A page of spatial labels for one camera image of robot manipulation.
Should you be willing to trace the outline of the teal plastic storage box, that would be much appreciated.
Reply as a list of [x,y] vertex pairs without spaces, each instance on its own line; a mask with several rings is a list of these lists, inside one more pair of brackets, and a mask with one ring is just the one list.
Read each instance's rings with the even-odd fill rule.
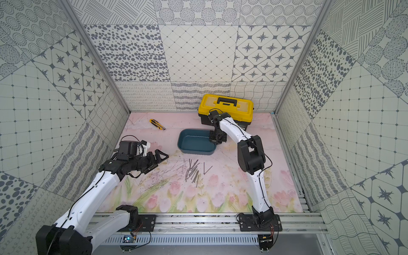
[[212,155],[216,145],[209,140],[210,130],[184,129],[180,132],[177,147],[184,154]]

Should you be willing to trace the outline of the steel nail apart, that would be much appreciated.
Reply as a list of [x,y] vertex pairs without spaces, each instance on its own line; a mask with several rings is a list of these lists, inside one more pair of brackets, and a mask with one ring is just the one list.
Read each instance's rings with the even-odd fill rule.
[[206,175],[212,169],[212,167],[213,166],[206,167],[205,163],[203,163],[203,175]]

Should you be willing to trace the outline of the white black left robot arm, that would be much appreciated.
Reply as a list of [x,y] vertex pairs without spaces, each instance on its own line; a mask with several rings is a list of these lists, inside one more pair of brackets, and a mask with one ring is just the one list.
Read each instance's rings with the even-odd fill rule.
[[152,233],[156,215],[139,215],[132,205],[120,205],[108,218],[89,227],[94,214],[110,192],[133,171],[147,174],[169,158],[156,149],[149,151],[144,140],[120,141],[111,159],[98,169],[90,186],[70,209],[53,225],[44,225],[36,234],[37,252],[40,255],[91,255],[97,247],[116,232],[129,232],[132,241],[139,232]]

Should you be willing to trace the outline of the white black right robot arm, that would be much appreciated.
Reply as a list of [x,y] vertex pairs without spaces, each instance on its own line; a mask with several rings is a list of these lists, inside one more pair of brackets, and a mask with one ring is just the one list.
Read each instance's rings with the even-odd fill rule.
[[264,173],[268,159],[259,136],[253,136],[243,130],[228,113],[219,113],[213,109],[208,118],[214,126],[210,133],[210,142],[219,145],[230,137],[237,144],[238,164],[250,180],[252,211],[255,224],[266,226],[275,219],[274,209],[266,192]]

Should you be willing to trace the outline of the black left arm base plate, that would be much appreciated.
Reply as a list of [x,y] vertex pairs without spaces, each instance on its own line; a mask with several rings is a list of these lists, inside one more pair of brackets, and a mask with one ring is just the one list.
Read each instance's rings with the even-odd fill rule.
[[126,231],[129,232],[153,232],[155,229],[157,215],[142,214],[137,217],[136,220],[130,220],[129,225],[126,227]]

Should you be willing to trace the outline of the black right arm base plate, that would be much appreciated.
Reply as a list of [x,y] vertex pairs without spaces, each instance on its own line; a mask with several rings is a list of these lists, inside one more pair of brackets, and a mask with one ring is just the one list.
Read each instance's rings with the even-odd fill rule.
[[236,216],[241,232],[281,232],[283,230],[278,215],[258,218],[253,214],[239,213]]

